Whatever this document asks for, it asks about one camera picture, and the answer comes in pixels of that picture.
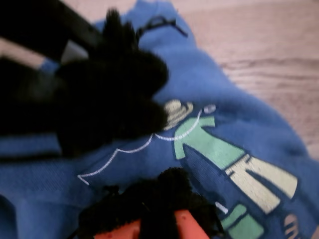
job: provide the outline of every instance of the orange plastic piece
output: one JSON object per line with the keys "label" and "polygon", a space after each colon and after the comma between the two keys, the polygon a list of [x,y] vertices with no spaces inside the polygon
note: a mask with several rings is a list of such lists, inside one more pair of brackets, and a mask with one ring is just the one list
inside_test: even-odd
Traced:
{"label": "orange plastic piece", "polygon": [[[188,210],[176,211],[175,217],[180,239],[209,239]],[[141,220],[138,220],[109,233],[97,234],[95,239],[138,239],[140,226]]]}
{"label": "orange plastic piece", "polygon": [[175,212],[179,238],[181,239],[209,239],[208,235],[193,218],[189,210]]}
{"label": "orange plastic piece", "polygon": [[94,239],[139,239],[141,220],[126,224],[109,233],[95,235]]}

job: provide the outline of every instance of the floor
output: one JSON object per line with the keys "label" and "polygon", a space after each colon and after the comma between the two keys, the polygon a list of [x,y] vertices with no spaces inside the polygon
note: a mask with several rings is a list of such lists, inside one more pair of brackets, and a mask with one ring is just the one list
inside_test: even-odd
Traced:
{"label": "floor", "polygon": [[[89,21],[135,0],[65,0]],[[240,87],[292,125],[319,160],[319,0],[172,0],[209,52]],[[0,40],[29,65],[42,58]]]}

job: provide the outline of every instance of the drawstring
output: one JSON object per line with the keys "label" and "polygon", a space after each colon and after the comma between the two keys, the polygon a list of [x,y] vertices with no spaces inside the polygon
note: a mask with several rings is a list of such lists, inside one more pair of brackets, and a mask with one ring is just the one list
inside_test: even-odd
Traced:
{"label": "drawstring", "polygon": [[172,20],[167,20],[163,16],[156,16],[153,17],[145,26],[140,27],[136,31],[136,38],[139,42],[141,36],[149,30],[153,30],[155,28],[159,28],[162,26],[172,26],[174,27],[177,31],[179,31],[184,37],[188,37],[187,32],[185,32],[183,29],[181,29],[177,24],[176,24],[176,19]]}

